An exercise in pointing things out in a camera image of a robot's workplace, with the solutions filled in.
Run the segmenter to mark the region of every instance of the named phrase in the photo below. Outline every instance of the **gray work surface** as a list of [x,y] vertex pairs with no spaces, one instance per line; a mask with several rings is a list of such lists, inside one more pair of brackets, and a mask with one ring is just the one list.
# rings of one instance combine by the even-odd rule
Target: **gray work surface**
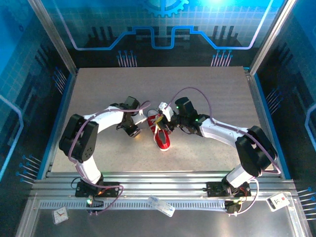
[[265,201],[246,213],[229,217],[214,211],[176,210],[168,217],[155,210],[107,211],[89,216],[70,210],[69,220],[54,225],[52,210],[40,210],[35,237],[292,237],[287,208],[270,212]]
[[[93,114],[112,103],[123,103],[127,96],[140,103],[150,100],[150,108],[157,108],[187,86],[207,95],[215,119],[241,127],[259,125],[243,67],[157,67],[80,69],[64,126],[73,114]],[[189,89],[177,98],[183,96],[192,101],[199,114],[209,114],[199,92]],[[214,139],[187,135],[180,129],[171,134],[169,151],[162,152],[147,122],[140,127],[143,131],[134,139],[122,129],[116,131],[115,126],[98,135],[94,159],[101,171],[228,171],[239,164],[234,148]],[[52,171],[75,168],[58,149]]]

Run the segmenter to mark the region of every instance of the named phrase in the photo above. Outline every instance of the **white sticker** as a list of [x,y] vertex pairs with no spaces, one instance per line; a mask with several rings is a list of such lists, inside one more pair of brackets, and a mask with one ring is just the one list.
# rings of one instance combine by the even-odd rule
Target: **white sticker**
[[271,209],[271,211],[276,211],[281,209],[282,207],[288,206],[290,202],[284,196],[283,193],[271,196],[267,199],[267,203]]
[[175,208],[169,203],[152,195],[148,198],[148,204],[169,217],[171,217],[175,211]]
[[68,219],[69,216],[65,207],[53,211],[53,221],[55,225],[67,221]]

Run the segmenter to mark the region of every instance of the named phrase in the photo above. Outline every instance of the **red sneaker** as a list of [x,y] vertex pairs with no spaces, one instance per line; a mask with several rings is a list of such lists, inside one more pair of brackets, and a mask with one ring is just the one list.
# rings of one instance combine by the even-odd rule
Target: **red sneaker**
[[159,117],[159,114],[154,110],[148,111],[147,122],[154,134],[154,141],[157,143],[160,150],[166,152],[170,148],[170,139],[168,133],[165,130],[159,130],[155,125],[155,120]]

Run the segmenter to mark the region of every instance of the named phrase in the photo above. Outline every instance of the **glass panel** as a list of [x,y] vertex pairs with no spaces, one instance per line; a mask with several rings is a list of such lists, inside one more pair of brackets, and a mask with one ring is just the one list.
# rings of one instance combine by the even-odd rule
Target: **glass panel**
[[249,67],[283,0],[44,0],[77,67]]
[[297,0],[258,77],[290,175],[298,190],[315,185],[316,4]]
[[0,233],[14,236],[69,72],[27,1],[0,0],[0,16]]

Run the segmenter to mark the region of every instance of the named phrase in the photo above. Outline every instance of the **blue light strip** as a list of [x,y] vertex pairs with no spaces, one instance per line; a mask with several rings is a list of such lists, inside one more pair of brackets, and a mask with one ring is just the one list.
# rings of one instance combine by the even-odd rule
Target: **blue light strip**
[[171,31],[171,45],[170,46],[156,46],[155,44],[155,32],[154,32],[154,29],[152,26],[134,26],[132,27],[132,31],[130,32],[123,32],[122,34],[120,34],[120,36],[109,46],[109,47],[94,47],[94,48],[79,48],[77,47],[76,45],[76,42],[72,36],[72,34],[70,33],[70,30],[65,22],[65,19],[63,18],[60,10],[58,9],[57,5],[55,5],[56,7],[56,10],[57,10],[57,13],[65,27],[65,30],[68,34],[68,37],[73,45],[73,47],[78,50],[78,51],[90,51],[90,50],[112,50],[117,44],[118,42],[124,37],[124,36],[127,36],[127,35],[136,35],[136,30],[150,30],[151,32],[151,41],[152,41],[152,48],[153,49],[173,49],[174,48],[174,41],[175,41],[175,31],[178,30],[178,29],[189,29],[190,30],[190,34],[193,34],[193,35],[201,35],[214,49],[231,49],[231,50],[248,50],[248,49],[251,49],[253,44],[255,43],[256,41],[256,38],[260,32],[260,29],[263,25],[263,22],[265,21],[268,13],[269,13],[269,10],[272,6],[272,3],[273,3],[274,0],[270,0],[269,2],[269,5],[267,6],[267,9],[258,25],[258,28],[250,42],[250,45],[247,46],[247,47],[228,47],[228,46],[216,46],[215,43],[203,32],[203,31],[195,31],[194,30],[194,26],[174,26],[172,28],[172,31]]
[[254,78],[256,80],[256,84],[258,86],[260,98],[262,100],[262,104],[263,104],[264,110],[265,110],[266,115],[267,115],[267,119],[268,119],[268,123],[269,123],[269,126],[270,126],[270,130],[271,130],[273,139],[275,141],[276,150],[277,150],[278,158],[279,158],[281,166],[282,166],[284,177],[285,177],[285,179],[291,179],[291,176],[290,176],[290,173],[288,171],[288,168],[287,168],[287,165],[286,165],[286,161],[285,161],[285,158],[284,158],[284,154],[283,154],[283,151],[282,151],[282,148],[281,148],[281,144],[280,144],[280,141],[278,140],[276,129],[275,129],[275,126],[273,124],[272,117],[271,117],[271,114],[269,112],[269,108],[268,108],[267,102],[265,100],[265,96],[263,94],[263,90],[262,90],[262,87],[261,87],[258,75],[255,74]]
[[310,137],[310,140],[312,142],[312,145],[314,146],[314,149],[316,151],[316,142],[315,142],[315,137],[312,134],[312,131],[310,129],[310,127],[308,126],[308,123],[310,122],[310,118],[311,118],[311,113],[316,109],[316,103],[313,104],[308,110],[307,110],[307,114],[306,114],[306,119],[305,119],[305,128],[306,131],[308,133],[308,136]]
[[55,123],[54,123],[53,129],[51,131],[51,134],[50,134],[47,146],[46,146],[46,150],[44,152],[43,160],[42,160],[40,168],[39,168],[37,179],[42,179],[43,173],[44,173],[45,168],[46,168],[46,163],[48,161],[48,156],[49,156],[50,150],[52,149],[52,144],[53,144],[53,141],[55,138],[55,134],[56,134],[58,126],[59,126],[59,120],[62,117],[63,111],[64,110],[67,111],[67,109],[68,109],[69,100],[70,100],[70,96],[71,96],[70,89],[72,88],[72,85],[73,85],[73,79],[74,78],[73,78],[72,74],[70,74],[68,79],[67,79],[67,83],[65,86],[63,97],[61,98],[59,109],[58,109],[58,112],[56,115]]
[[0,182],[1,182],[1,179],[2,179],[2,177],[3,177],[3,175],[4,175],[4,172],[5,172],[5,170],[6,170],[7,166],[8,166],[8,164],[9,164],[9,161],[10,161],[11,156],[12,156],[12,154],[13,154],[13,151],[14,151],[14,149],[15,149],[15,146],[16,146],[16,144],[18,143],[19,137],[20,137],[20,135],[21,135],[21,133],[22,133],[22,130],[23,130],[23,127],[24,127],[24,123],[23,123],[23,117],[22,117],[22,112],[21,112],[21,110],[20,110],[17,106],[13,105],[10,101],[8,101],[7,99],[5,99],[2,95],[0,95],[0,99],[1,99],[3,102],[5,102],[11,109],[13,109],[13,110],[18,114],[18,116],[19,116],[19,121],[20,121],[19,130],[18,130],[18,132],[17,132],[16,135],[15,135],[15,138],[14,138],[14,141],[13,141],[13,143],[12,143],[12,146],[11,146],[11,148],[10,148],[10,150],[9,150],[8,155],[7,155],[6,158],[5,158],[4,164],[3,164],[2,168],[1,168],[1,171],[0,171]]

